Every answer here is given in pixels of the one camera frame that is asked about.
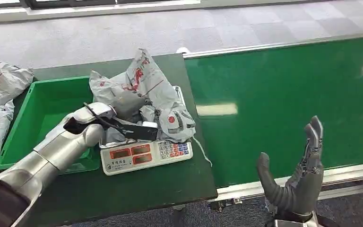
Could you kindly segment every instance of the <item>digital scale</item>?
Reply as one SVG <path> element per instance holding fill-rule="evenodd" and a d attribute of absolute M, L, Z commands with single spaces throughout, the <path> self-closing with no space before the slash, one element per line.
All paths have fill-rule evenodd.
<path fill-rule="evenodd" d="M 173 87 L 183 105 L 183 94 L 178 86 Z M 101 161 L 106 175 L 122 174 L 134 170 L 165 165 L 193 157 L 191 142 L 172 143 L 156 140 L 152 142 L 106 142 L 101 140 Z"/>

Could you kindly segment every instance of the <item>robotic hand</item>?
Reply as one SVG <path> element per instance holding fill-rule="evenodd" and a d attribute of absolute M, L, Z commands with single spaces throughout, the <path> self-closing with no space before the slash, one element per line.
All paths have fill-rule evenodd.
<path fill-rule="evenodd" d="M 307 135 L 304 155 L 284 187 L 275 182 L 269 171 L 269 156 L 261 153 L 257 160 L 257 171 L 265 197 L 275 208 L 274 226 L 320 226 L 314 209 L 323 180 L 323 165 L 320 161 L 322 123 L 314 116 L 304 130 Z"/>
<path fill-rule="evenodd" d="M 67 115 L 26 157 L 0 173 L 0 227 L 20 225 L 44 189 L 77 160 L 88 147 L 99 142 L 108 127 L 132 139 L 155 140 L 156 128 L 122 125 L 150 100 L 125 91 L 111 104 L 85 104 Z"/>

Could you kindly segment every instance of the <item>robot finger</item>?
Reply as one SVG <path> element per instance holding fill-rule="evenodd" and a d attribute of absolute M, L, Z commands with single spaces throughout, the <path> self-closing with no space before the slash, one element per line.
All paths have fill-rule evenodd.
<path fill-rule="evenodd" d="M 318 152 L 320 156 L 322 155 L 322 140 L 323 140 L 323 125 L 320 122 L 318 116 L 313 116 L 311 118 L 311 126 L 318 134 L 319 142 L 318 142 Z"/>

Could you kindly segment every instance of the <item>green tray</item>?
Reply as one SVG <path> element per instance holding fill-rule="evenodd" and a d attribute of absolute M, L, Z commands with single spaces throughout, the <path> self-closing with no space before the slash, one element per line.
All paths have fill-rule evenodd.
<path fill-rule="evenodd" d="M 0 153 L 0 169 L 7 169 L 24 158 L 67 114 L 90 103 L 93 94 L 88 76 L 51 79 L 31 84 L 19 114 Z M 65 174 L 96 170 L 99 154 L 90 148 Z"/>

